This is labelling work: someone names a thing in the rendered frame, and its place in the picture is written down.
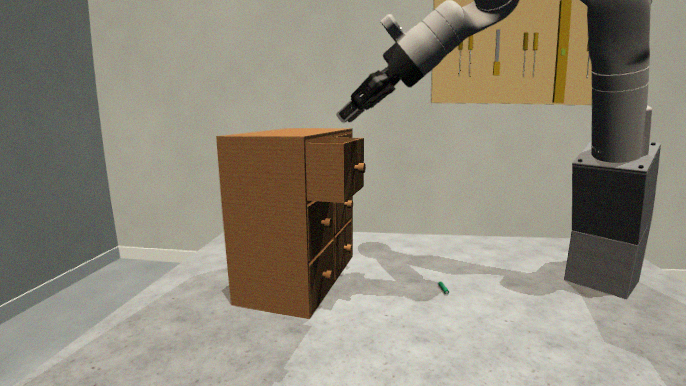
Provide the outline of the green aaa battery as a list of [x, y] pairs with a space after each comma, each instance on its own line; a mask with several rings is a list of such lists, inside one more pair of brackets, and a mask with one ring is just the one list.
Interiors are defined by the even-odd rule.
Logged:
[[446, 288], [446, 286], [441, 281], [438, 282], [438, 285], [446, 295], [449, 294], [449, 290]]

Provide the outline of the brown wooden chest of drawers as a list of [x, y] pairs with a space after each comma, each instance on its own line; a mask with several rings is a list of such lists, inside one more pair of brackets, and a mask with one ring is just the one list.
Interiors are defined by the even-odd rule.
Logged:
[[[305, 140], [352, 133], [216, 136], [231, 305], [310, 319], [335, 279], [334, 235], [309, 260]], [[317, 134], [325, 133], [325, 134]], [[306, 136], [312, 135], [312, 136]], [[348, 221], [349, 221], [348, 220]], [[311, 314], [309, 263], [334, 244], [334, 282]]]

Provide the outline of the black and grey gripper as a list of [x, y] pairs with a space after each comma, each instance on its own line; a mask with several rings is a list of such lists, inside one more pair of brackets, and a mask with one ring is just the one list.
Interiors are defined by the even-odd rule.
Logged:
[[[388, 66], [381, 72], [378, 70], [371, 73], [352, 93], [351, 101], [337, 112], [336, 116], [342, 123], [352, 122], [362, 112], [373, 108], [376, 105], [374, 103], [379, 103], [396, 89], [394, 86], [400, 79], [407, 87], [412, 87], [424, 77], [424, 74], [397, 42], [383, 54], [383, 58]], [[362, 96], [360, 97], [360, 95]]]

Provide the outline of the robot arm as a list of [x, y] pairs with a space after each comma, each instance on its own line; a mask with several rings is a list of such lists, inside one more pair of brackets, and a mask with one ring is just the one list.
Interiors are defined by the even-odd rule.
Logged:
[[[652, 0], [580, 0], [587, 7], [595, 159], [631, 162], [649, 154], [647, 105]], [[389, 14], [384, 28], [424, 76], [472, 36], [505, 19], [519, 0], [447, 0], [406, 34]], [[387, 30], [388, 29], [388, 30]]]

